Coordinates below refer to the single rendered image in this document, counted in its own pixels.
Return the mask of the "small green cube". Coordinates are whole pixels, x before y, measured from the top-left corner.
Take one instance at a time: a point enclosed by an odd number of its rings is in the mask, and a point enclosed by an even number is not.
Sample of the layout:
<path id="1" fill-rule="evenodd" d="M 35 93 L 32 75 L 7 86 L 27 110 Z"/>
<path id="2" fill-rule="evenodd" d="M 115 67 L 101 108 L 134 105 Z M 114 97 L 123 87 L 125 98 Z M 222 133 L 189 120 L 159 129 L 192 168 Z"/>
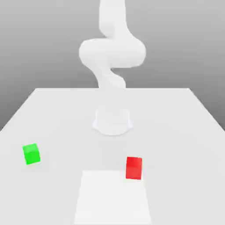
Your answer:
<path id="1" fill-rule="evenodd" d="M 40 162 L 40 152 L 36 143 L 22 147 L 27 165 Z"/>

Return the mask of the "small red cube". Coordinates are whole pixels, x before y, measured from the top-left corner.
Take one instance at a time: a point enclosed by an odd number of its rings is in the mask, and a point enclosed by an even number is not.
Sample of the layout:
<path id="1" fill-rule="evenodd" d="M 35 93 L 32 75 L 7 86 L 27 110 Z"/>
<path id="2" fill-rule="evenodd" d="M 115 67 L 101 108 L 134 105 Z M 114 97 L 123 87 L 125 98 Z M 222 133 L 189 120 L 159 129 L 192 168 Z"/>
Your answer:
<path id="1" fill-rule="evenodd" d="M 126 179 L 141 180 L 142 178 L 142 158 L 127 157 Z"/>

